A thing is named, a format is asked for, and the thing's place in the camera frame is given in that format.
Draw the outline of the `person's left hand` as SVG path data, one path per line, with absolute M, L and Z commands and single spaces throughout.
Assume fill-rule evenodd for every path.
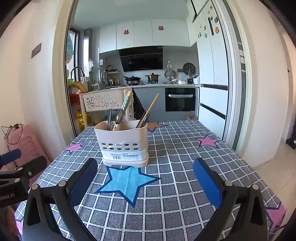
M 1 208 L 1 225 L 4 225 L 13 237 L 19 234 L 14 211 L 10 206 Z

